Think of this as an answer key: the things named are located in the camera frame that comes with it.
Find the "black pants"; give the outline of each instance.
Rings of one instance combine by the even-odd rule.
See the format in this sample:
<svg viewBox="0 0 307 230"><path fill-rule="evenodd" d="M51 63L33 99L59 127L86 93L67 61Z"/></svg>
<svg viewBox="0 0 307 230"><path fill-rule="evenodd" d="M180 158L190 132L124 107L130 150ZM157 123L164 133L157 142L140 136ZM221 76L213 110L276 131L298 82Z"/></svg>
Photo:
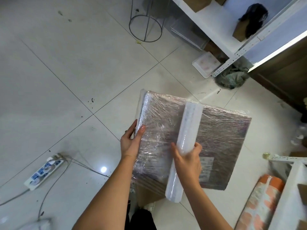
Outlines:
<svg viewBox="0 0 307 230"><path fill-rule="evenodd" d="M145 209L138 209L133 216L131 217L131 221L129 222L129 213L130 203L127 208L126 222L125 222L125 230L157 230L153 217L150 211Z"/></svg>

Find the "tile floor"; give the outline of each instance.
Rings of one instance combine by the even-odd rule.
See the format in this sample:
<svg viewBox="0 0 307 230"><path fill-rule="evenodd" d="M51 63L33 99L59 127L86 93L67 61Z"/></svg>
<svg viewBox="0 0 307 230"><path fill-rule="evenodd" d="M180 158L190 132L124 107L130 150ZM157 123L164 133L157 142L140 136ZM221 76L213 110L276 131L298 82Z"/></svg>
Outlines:
<svg viewBox="0 0 307 230"><path fill-rule="evenodd" d="M127 31L129 3L1 0L0 203L24 191L23 182L58 152L97 171L105 166L110 175L120 159L119 139L145 88L252 116L227 189L205 190L234 226L267 171L261 155L290 150L300 114L252 79L239 89L220 91L191 65L202 52L168 31L157 42L136 43ZM0 229L36 220L64 169L1 206ZM72 164L49 192L43 217L52 218L55 229L70 229L105 181ZM158 229L199 229L186 196L181 204L157 202L153 218Z"/></svg>

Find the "plastic wrap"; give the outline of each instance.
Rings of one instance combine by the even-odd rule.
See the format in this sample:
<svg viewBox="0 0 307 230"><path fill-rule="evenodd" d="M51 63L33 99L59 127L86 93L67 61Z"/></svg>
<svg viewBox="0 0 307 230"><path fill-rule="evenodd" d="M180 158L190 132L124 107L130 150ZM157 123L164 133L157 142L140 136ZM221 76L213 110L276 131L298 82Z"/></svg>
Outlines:
<svg viewBox="0 0 307 230"><path fill-rule="evenodd" d="M151 91L141 91L137 129L146 130L133 169L133 180L164 195L172 157L170 143L177 142L187 100ZM204 105L196 141L200 153L203 188L225 190L243 145L251 118L242 112Z"/></svg>
<svg viewBox="0 0 307 230"><path fill-rule="evenodd" d="M177 148L181 155L189 153L194 148L203 108L201 103L186 102L185 104L177 139ZM183 187L178 178L174 160L172 160L165 197L169 201L178 203L181 201L182 194Z"/></svg>

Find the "finger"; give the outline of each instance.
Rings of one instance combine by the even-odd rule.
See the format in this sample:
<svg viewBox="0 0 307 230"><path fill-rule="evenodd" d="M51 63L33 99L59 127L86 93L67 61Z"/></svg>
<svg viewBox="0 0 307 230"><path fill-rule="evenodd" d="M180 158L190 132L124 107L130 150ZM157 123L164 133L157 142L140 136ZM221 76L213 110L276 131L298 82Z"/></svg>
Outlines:
<svg viewBox="0 0 307 230"><path fill-rule="evenodd" d="M133 124L128 128L127 131L125 131L125 134L123 135L124 137L130 138L134 132L134 129L136 127L137 119L134 120Z"/></svg>
<svg viewBox="0 0 307 230"><path fill-rule="evenodd" d="M171 153L174 159L181 158L181 155L179 154L178 148L175 145L175 143L171 142Z"/></svg>
<svg viewBox="0 0 307 230"><path fill-rule="evenodd" d="M193 153L199 155L200 152L201 152L201 150L202 150L202 148L203 148L203 147L202 147L199 143L195 142L195 144L194 144L194 149L193 149Z"/></svg>
<svg viewBox="0 0 307 230"><path fill-rule="evenodd" d="M138 130L138 132L136 133L136 136L134 137L134 139L132 140L132 143L135 144L135 145L140 145L140 141L141 141L141 138L142 138L142 135L145 131L145 125L142 125L140 127L140 129Z"/></svg>

